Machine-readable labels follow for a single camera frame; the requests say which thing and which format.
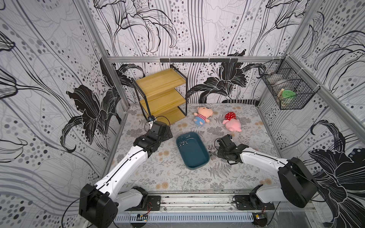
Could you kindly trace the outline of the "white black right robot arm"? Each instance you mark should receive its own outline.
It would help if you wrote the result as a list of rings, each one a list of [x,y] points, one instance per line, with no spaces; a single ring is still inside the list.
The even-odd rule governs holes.
[[[245,163],[279,179],[279,184],[260,184],[250,192],[253,208],[258,208],[260,203],[275,201],[290,202],[298,208],[304,208],[319,192],[317,181],[298,158],[287,160],[258,152],[245,144],[236,145],[231,135],[218,138],[216,142],[218,157],[225,159],[229,165]]]

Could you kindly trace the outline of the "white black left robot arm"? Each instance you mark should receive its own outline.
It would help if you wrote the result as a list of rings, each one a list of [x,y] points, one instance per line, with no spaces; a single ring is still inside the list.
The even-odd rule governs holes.
[[[121,192],[127,179],[143,164],[162,142],[173,137],[170,125],[154,120],[150,129],[136,138],[126,156],[101,180],[86,184],[80,191],[79,214],[97,228],[109,227],[119,211],[150,210],[148,192],[133,187]]]

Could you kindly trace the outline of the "teal plastic storage tray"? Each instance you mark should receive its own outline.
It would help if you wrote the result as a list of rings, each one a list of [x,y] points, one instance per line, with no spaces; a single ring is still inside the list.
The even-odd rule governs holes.
[[[187,140],[188,144],[179,148],[179,143]],[[196,170],[210,161],[210,155],[200,136],[195,132],[189,132],[177,137],[176,145],[182,160],[189,170]]]

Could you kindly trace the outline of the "pink pig plush red dress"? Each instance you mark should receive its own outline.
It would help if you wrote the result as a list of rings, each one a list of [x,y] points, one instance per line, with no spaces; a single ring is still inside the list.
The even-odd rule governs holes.
[[[238,132],[238,133],[242,132],[241,123],[236,118],[236,114],[234,112],[228,112],[225,115],[222,124],[226,127],[226,129],[229,132]]]

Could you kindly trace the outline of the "floral table mat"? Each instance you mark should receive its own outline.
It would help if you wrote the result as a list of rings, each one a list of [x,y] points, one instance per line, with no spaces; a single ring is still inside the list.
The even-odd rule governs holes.
[[[127,179],[122,191],[134,186],[149,192],[194,191],[194,190],[233,190],[252,189],[259,184],[277,184],[278,178],[255,166],[239,163],[229,165],[218,157],[210,158],[203,167],[196,170],[186,168],[176,145],[178,136],[195,132],[202,139],[208,151],[217,154],[216,142],[228,133],[222,121],[228,112],[234,112],[241,122],[242,132],[233,133],[236,144],[245,144],[262,153],[277,156],[272,140],[259,115],[259,110],[251,104],[208,104],[213,110],[210,122],[202,127],[194,124],[197,104],[189,104],[187,116],[171,125],[173,137],[163,142],[151,157],[140,165]]]

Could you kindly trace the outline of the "peach pig plush blue trousers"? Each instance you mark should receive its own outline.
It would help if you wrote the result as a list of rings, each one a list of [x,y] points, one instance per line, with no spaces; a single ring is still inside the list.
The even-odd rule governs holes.
[[[213,110],[208,107],[197,108],[197,113],[194,113],[194,123],[197,126],[203,126],[210,122],[210,117],[213,115]]]

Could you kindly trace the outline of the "wooden three-tier shelf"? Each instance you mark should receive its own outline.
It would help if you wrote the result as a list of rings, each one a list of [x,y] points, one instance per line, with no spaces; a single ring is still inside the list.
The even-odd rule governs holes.
[[[178,87],[188,87],[188,78],[174,65],[161,72],[132,79],[142,114],[147,121],[162,118],[165,123],[175,123],[187,116],[188,103]]]

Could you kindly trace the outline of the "green round lid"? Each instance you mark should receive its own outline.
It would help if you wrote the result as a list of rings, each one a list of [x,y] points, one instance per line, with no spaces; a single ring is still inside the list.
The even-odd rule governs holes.
[[[294,99],[296,96],[296,93],[291,90],[283,90],[281,93],[282,99]]]

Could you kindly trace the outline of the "aluminium front rail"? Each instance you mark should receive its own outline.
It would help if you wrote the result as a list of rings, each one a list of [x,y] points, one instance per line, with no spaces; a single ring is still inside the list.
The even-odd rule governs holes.
[[[249,195],[250,189],[221,191],[165,191],[150,192],[148,195],[160,195],[161,207],[153,212],[239,212],[232,201],[234,195]],[[277,211],[282,212],[314,212],[310,202],[305,208],[298,208],[288,202],[271,202]],[[248,212],[273,212],[274,210],[246,210]]]

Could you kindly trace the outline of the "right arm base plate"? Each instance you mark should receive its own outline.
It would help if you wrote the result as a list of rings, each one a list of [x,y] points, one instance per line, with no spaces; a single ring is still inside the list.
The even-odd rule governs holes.
[[[232,198],[236,208],[240,211],[246,210],[274,210],[275,206],[273,203],[263,203],[256,196],[250,195],[234,195]]]

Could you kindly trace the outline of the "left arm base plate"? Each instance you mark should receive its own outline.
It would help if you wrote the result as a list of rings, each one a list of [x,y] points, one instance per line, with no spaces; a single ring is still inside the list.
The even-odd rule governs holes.
[[[148,195],[142,199],[142,202],[136,206],[127,209],[126,211],[159,211],[161,207],[160,195]]]

